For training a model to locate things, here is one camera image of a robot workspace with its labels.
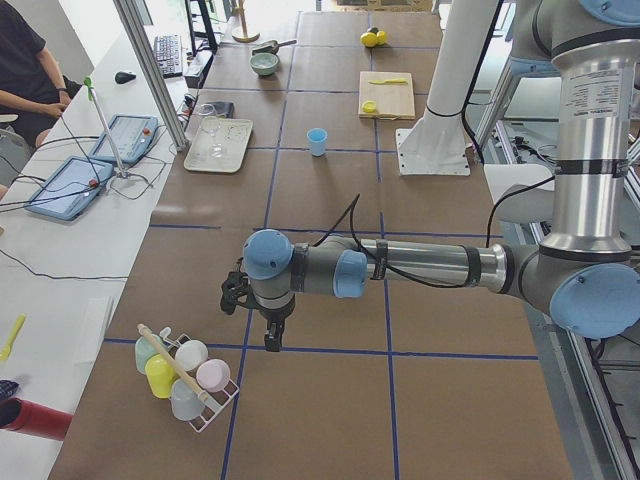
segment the sticker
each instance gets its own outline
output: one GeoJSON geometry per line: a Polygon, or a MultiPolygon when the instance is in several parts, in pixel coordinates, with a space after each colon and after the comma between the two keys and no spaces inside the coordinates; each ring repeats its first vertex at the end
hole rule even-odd
{"type": "Polygon", "coordinates": [[[564,80],[560,123],[576,119],[617,117],[622,70],[600,70],[564,80]]]}

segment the light blue cup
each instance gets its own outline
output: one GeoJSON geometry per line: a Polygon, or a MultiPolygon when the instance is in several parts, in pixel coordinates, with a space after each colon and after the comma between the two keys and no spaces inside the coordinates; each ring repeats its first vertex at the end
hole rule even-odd
{"type": "Polygon", "coordinates": [[[314,157],[324,155],[327,148],[327,131],[323,128],[312,128],[307,132],[309,140],[309,150],[314,157]]]}
{"type": "Polygon", "coordinates": [[[171,387],[171,411],[173,416],[183,422],[188,422],[199,417],[204,410],[204,403],[198,400],[198,396],[184,383],[184,380],[176,380],[171,387]]]}
{"type": "MultiPolygon", "coordinates": [[[[156,338],[156,340],[158,340],[158,342],[160,342],[161,345],[164,345],[164,343],[162,343],[162,340],[160,339],[159,336],[154,335],[154,337],[156,338]]],[[[147,341],[147,339],[144,337],[140,337],[136,341],[135,351],[136,351],[136,369],[141,374],[146,375],[144,372],[144,366],[147,364],[147,361],[151,357],[156,355],[158,352],[156,352],[156,349],[153,348],[153,345],[151,345],[147,341]]]]}

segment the small blue cup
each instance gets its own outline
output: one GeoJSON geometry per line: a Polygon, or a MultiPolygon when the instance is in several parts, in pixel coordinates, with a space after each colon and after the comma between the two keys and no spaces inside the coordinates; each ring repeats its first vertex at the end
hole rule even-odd
{"type": "Polygon", "coordinates": [[[312,128],[307,132],[309,140],[309,150],[314,157],[324,155],[327,148],[327,131],[323,128],[312,128]]]}

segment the blue joint cap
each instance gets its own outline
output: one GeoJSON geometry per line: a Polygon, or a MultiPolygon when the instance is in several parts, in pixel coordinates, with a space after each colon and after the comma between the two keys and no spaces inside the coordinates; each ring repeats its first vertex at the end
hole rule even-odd
{"type": "Polygon", "coordinates": [[[528,60],[509,57],[509,69],[514,77],[559,77],[560,72],[548,60],[528,60]]]}
{"type": "Polygon", "coordinates": [[[619,263],[582,269],[558,287],[550,313],[562,328],[586,338],[618,335],[640,316],[640,275],[619,263]]]}
{"type": "Polygon", "coordinates": [[[338,298],[358,298],[364,293],[367,257],[362,252],[345,250],[333,273],[333,294],[338,298]]]}
{"type": "Polygon", "coordinates": [[[293,255],[293,245],[277,230],[260,230],[244,244],[244,267],[249,278],[268,280],[282,273],[293,255]]]}
{"type": "Polygon", "coordinates": [[[579,0],[598,20],[618,27],[640,27],[638,0],[579,0]]]}

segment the computer mouse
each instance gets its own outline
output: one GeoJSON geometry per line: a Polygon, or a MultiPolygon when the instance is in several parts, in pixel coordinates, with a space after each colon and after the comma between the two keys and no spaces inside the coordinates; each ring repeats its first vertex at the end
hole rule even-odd
{"type": "Polygon", "coordinates": [[[122,85],[123,83],[130,82],[134,78],[136,78],[136,74],[133,73],[131,70],[123,70],[116,73],[115,80],[118,85],[122,85]]]}

